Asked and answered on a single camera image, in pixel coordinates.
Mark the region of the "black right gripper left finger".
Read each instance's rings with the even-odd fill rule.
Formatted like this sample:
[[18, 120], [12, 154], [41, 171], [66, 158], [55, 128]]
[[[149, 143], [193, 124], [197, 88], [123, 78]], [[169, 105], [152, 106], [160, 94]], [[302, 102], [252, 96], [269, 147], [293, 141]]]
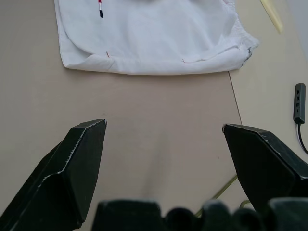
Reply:
[[72, 127], [45, 155], [0, 216], [0, 231], [73, 231], [95, 191], [106, 120]]

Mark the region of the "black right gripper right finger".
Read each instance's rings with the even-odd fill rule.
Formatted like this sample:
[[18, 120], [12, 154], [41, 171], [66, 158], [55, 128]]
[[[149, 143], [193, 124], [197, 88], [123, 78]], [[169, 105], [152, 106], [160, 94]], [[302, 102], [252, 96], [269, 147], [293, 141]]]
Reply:
[[257, 212], [273, 198], [308, 198], [308, 164], [277, 136], [236, 124], [225, 124], [222, 131], [239, 182]]

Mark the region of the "dark grey USB hub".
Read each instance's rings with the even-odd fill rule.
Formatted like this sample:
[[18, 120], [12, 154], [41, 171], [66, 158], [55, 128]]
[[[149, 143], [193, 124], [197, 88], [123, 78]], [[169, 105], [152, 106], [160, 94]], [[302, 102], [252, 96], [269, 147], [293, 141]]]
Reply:
[[305, 102], [306, 102], [306, 85], [298, 83], [295, 85], [294, 112], [293, 120], [296, 124], [305, 123]]

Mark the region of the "pale yellow flat stick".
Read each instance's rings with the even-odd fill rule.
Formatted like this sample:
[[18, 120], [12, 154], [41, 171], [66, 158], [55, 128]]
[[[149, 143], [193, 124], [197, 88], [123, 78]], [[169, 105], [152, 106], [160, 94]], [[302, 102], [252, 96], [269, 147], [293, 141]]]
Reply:
[[271, 19], [274, 27], [278, 31], [278, 33], [283, 32], [283, 23], [282, 20], [276, 10], [276, 7], [274, 6], [274, 3], [272, 0], [260, 0], [263, 8], [267, 12], [269, 18]]

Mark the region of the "white shorts garment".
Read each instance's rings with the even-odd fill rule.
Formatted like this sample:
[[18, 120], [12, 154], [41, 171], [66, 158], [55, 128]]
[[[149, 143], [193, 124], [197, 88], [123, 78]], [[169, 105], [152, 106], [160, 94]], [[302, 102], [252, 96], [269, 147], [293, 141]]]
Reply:
[[241, 68], [258, 46], [235, 0], [54, 0], [64, 67], [127, 75]]

